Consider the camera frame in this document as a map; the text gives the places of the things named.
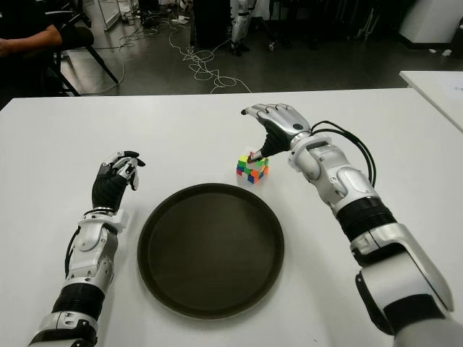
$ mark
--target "round tray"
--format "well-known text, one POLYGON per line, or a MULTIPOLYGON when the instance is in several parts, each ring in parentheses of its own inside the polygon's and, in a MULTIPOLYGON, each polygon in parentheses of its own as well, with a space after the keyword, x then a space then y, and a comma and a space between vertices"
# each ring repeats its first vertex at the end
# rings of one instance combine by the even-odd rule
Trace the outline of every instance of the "round tray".
POLYGON ((167 307, 217 319, 260 301, 278 277, 284 240, 272 210, 247 190, 200 184, 164 200, 138 242, 146 286, 167 307))

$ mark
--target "white desk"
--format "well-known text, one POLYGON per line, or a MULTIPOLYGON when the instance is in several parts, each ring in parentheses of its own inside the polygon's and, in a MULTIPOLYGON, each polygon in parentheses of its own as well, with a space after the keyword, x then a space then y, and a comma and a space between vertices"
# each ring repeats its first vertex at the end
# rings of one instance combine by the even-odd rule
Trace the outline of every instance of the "white desk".
POLYGON ((463 72, 401 71, 400 76, 463 132, 463 72))
MULTIPOLYGON (((280 278, 257 307, 225 320, 193 320, 165 309, 141 281, 136 250, 146 218, 182 188, 237 183, 238 156, 265 138, 261 125, 239 112, 259 102, 288 103, 312 124, 330 119, 364 140, 383 201, 444 274, 454 316, 463 321, 463 137, 413 89, 24 99, 0 113, 2 345, 26 346, 51 311, 100 162, 115 150, 136 150, 147 166, 139 191, 127 190, 122 201, 132 220, 119 239, 100 346, 390 347, 392 337, 373 326, 357 293, 359 267, 346 236, 285 154, 271 158, 259 186, 246 186, 273 209, 286 243, 280 278)), ((334 143, 365 169, 353 145, 338 137, 334 143)))

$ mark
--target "rubik's cube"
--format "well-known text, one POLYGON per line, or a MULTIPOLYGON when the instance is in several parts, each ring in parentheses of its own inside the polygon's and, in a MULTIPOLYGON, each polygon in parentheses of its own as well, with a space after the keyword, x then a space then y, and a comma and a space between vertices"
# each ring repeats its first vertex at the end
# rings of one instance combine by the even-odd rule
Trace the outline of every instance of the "rubik's cube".
POLYGON ((260 179, 268 174, 268 159, 264 158, 255 163, 247 162, 247 155, 238 159, 237 174, 245 177, 252 184, 258 183, 260 179))

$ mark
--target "wire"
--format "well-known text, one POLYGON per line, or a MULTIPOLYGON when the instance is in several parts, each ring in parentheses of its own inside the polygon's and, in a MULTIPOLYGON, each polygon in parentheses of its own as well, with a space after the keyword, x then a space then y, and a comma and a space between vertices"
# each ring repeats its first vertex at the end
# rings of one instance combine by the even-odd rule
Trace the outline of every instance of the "wire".
POLYGON ((79 232, 80 232, 80 226, 74 232, 74 234, 72 235, 71 240, 69 241, 69 243, 67 245, 66 257, 64 258, 64 273, 66 274, 66 277, 69 274, 69 262, 71 261, 72 244, 74 243, 75 237, 79 234, 79 232))
POLYGON ((169 25, 169 27, 175 29, 175 31, 171 35, 169 35, 169 44, 171 45, 171 47, 178 49, 180 54, 183 55, 182 61, 192 61, 192 64, 189 64, 188 68, 194 72, 193 77, 195 78, 195 80, 213 80, 214 88, 212 88, 210 94, 213 94, 213 92, 218 88, 234 87, 238 83, 241 83, 249 93, 252 93, 251 89, 242 80, 236 77, 221 76, 219 69, 210 70, 208 68, 207 64, 215 59, 214 53, 217 51, 217 49, 228 43, 231 39, 224 41, 223 43, 215 47, 212 51, 203 50, 197 51, 196 53, 193 53, 192 51, 187 51, 186 53, 184 53, 179 46, 175 46, 172 43, 172 35, 177 32, 177 29, 175 27, 172 27, 169 21, 164 22, 166 22, 169 25))
MULTIPOLYGON (((146 17, 145 20, 149 20, 151 18, 164 18, 165 14, 168 14, 168 17, 170 17, 171 12, 166 11, 166 12, 159 12, 155 14, 151 14, 150 16, 146 17)), ((202 51, 197 51, 193 52, 192 50, 188 50, 184 52, 181 47, 176 46, 172 43, 172 36, 175 35, 176 33, 179 32, 178 28, 173 26, 170 23, 170 18, 167 18, 166 20, 159 20, 157 21, 158 23, 164 23, 166 25, 164 26, 159 26, 156 29, 151 28, 151 29, 143 29, 142 25, 139 25, 133 33, 126 35, 122 38, 119 39, 119 46, 117 47, 100 47, 100 48, 95 48, 95 50, 103 50, 103 49, 117 49, 118 54, 122 60, 122 78, 118 83, 115 85, 112 85, 111 87, 108 87, 100 92, 97 93, 83 93, 81 94, 82 96, 89 96, 89 95, 100 95, 107 93, 108 91, 112 90, 116 86, 120 85, 125 78, 125 60, 124 57, 121 53, 121 49, 124 47, 133 47, 137 45, 136 41, 139 41, 141 38, 144 38, 145 36, 168 36, 169 37, 169 45, 172 48, 176 48, 179 53, 183 56, 182 61, 191 61, 191 64, 188 65, 188 68, 193 71, 193 77, 197 81, 208 81, 208 80, 213 80, 214 87, 211 89, 210 94, 214 94, 214 92, 217 89, 222 89, 222 88, 227 88, 227 87, 234 87, 238 84, 241 84, 248 93, 252 93, 251 89, 239 78, 236 77, 230 77, 230 76, 224 76, 220 74, 219 69, 209 69, 208 68, 208 63, 211 63, 215 59, 215 52, 222 47, 223 45, 227 44, 230 39, 224 41, 220 45, 216 46, 212 51, 208 50, 202 50, 202 51), (161 31, 168 27, 169 29, 172 29, 173 31, 170 33, 161 33, 161 31)), ((182 28, 189 28, 185 27, 183 25, 178 25, 179 27, 182 28)))
POLYGON ((320 132, 333 132, 335 134, 339 134, 339 135, 347 138, 350 142, 352 142, 360 150, 360 152, 363 154, 363 157, 365 158, 365 161, 367 162, 368 180, 370 181, 370 183, 371 183, 371 185, 373 187, 376 185, 376 164, 375 164, 375 160, 373 159, 373 156, 371 155, 370 150, 368 149, 366 144, 363 143, 363 141, 361 139, 359 139, 357 136, 355 136, 351 132, 348 132, 347 130, 341 128, 339 125, 337 125, 337 124, 335 124, 335 123, 333 123, 331 121, 320 121, 320 122, 314 124, 313 127, 311 128, 311 130, 312 130, 311 136, 315 135, 315 134, 318 134, 320 132), (337 130, 336 129, 326 128, 326 129, 318 129, 318 130, 314 131, 314 129, 320 124, 329 124, 329 125, 337 128, 337 130))

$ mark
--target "white wall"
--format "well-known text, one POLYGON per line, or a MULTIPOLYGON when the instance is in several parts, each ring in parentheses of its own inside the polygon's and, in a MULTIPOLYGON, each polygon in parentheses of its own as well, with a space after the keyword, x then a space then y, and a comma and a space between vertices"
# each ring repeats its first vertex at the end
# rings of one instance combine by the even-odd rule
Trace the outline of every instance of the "white wall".
POLYGON ((448 43, 463 17, 463 0, 418 0, 400 33, 413 43, 448 43))

